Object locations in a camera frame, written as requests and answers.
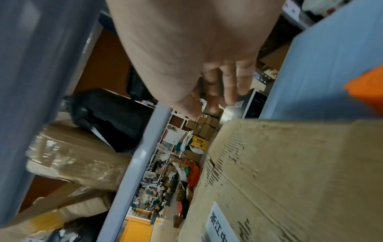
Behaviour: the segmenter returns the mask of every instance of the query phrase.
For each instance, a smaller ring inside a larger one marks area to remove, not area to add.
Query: plastic wrap
[[[118,190],[132,155],[117,154],[94,134],[56,122],[27,151],[27,170],[102,190]]]

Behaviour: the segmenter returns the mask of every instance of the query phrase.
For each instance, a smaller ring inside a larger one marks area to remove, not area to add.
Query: orange object
[[[355,78],[344,86],[353,96],[383,115],[383,65]]]
[[[195,163],[190,167],[190,174],[188,176],[188,185],[189,187],[194,187],[198,184],[199,176],[201,175],[201,170],[198,165]]]

